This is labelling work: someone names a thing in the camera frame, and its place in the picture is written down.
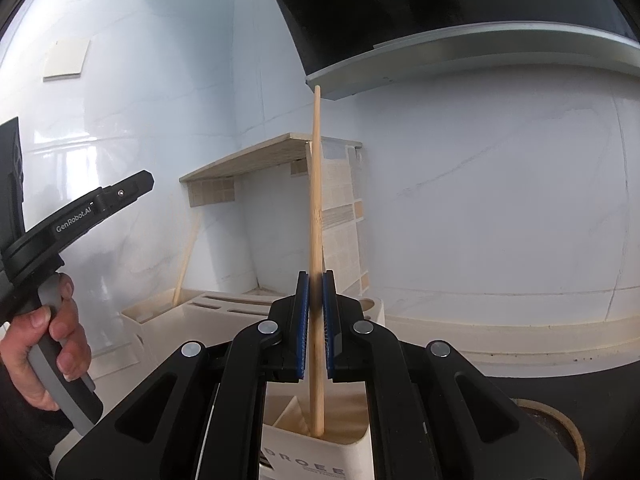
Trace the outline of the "person's left hand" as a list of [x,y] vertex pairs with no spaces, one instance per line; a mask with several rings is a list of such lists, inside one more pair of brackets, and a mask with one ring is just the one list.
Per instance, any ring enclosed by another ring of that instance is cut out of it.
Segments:
[[63,410],[92,424],[103,406],[87,378],[91,349],[79,323],[74,283],[58,274],[26,296],[30,312],[17,315],[1,341],[11,384],[33,408]]

